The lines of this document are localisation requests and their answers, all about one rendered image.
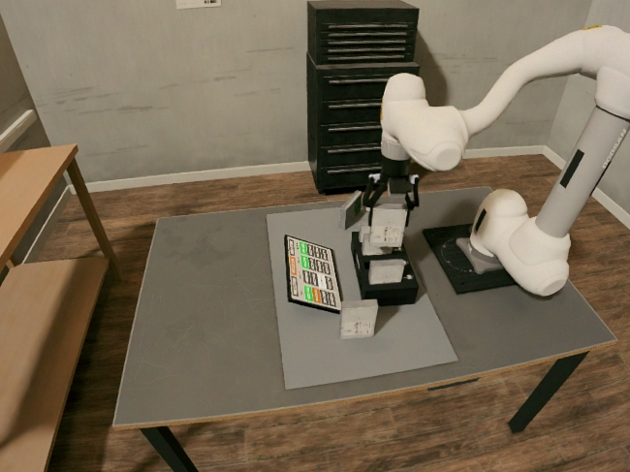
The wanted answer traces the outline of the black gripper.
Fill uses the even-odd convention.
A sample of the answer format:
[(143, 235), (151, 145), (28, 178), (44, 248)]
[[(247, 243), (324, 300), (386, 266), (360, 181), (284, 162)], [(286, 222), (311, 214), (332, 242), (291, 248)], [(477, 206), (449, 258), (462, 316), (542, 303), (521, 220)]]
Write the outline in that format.
[[(410, 162), (411, 162), (411, 158), (404, 161), (397, 161), (397, 160), (392, 160), (383, 156), (382, 169), (380, 173), (369, 174), (369, 181), (368, 181), (367, 187), (365, 189), (365, 192), (362, 198), (362, 205), (366, 206), (366, 210), (369, 211), (368, 212), (368, 227), (371, 227), (373, 207), (376, 204), (376, 202), (379, 200), (379, 198), (382, 196), (382, 194), (386, 192), (386, 190), (388, 189), (388, 178), (391, 178), (391, 176), (402, 176), (402, 178), (406, 179), (406, 182), (410, 179), (412, 183), (414, 201), (410, 201), (410, 199), (408, 198), (409, 197), (408, 193), (406, 194), (404, 198), (408, 207), (405, 227), (408, 227), (410, 211), (414, 210), (413, 207), (415, 208), (415, 206), (418, 207), (420, 205), (419, 192), (418, 192), (419, 177), (416, 173), (414, 175), (407, 174), (409, 173)], [(406, 174), (406, 176), (403, 176), (404, 174)], [(379, 187), (370, 198), (371, 192), (374, 187), (374, 183), (377, 182), (377, 179), (380, 179), (382, 182), (380, 183)]]

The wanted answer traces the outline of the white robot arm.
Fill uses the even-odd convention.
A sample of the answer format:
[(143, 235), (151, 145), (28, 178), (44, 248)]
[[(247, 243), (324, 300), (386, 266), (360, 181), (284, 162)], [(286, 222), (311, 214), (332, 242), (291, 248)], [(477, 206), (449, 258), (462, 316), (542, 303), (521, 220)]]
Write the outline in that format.
[(470, 139), (495, 123), (526, 84), (573, 74), (596, 80), (596, 106), (538, 216), (528, 217), (517, 192), (498, 189), (481, 203), (470, 239), (457, 239), (475, 272), (505, 268), (539, 296), (565, 285), (568, 232), (630, 130), (630, 34), (598, 25), (557, 39), (510, 66), (470, 110), (430, 107), (423, 80), (410, 74), (391, 77), (382, 102), (382, 154), (446, 173), (461, 163)]

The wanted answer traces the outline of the grey flat mat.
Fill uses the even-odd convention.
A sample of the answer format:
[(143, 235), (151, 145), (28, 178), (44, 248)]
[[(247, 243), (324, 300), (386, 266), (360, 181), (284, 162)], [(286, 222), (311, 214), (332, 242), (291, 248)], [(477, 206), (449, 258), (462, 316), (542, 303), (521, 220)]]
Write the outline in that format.
[(362, 300), (351, 252), (361, 212), (339, 229), (340, 207), (267, 214), (286, 390), (391, 374), (448, 362), (456, 353), (415, 271), (415, 304), (378, 307), (373, 336), (339, 337), (340, 315), (288, 302), (284, 235), (332, 249), (342, 301)]

